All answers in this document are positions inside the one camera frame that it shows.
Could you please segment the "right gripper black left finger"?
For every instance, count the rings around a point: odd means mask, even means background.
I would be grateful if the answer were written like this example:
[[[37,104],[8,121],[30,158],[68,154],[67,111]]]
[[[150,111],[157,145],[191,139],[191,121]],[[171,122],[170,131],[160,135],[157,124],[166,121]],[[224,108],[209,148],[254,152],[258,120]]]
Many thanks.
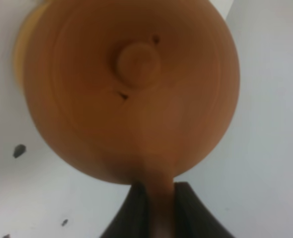
[[[101,235],[102,238],[149,238],[152,204],[141,183],[131,186],[118,213]]]

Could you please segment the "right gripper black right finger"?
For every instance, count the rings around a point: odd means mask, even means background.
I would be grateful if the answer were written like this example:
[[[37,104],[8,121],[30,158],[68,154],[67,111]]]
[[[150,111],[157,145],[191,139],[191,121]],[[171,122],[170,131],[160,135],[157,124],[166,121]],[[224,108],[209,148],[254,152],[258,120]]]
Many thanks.
[[[187,182],[174,184],[170,215],[172,238],[233,238]]]

